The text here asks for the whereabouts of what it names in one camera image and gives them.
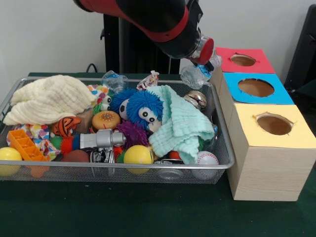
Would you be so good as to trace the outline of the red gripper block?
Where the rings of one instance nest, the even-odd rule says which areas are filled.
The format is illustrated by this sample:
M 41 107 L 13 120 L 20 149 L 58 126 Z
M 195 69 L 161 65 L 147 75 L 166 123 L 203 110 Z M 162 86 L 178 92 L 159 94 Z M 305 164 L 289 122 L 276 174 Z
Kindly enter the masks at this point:
M 212 38 L 201 38 L 197 48 L 190 56 L 193 63 L 205 65 L 209 72 L 214 71 L 214 66 L 209 61 L 214 49 L 214 40 Z

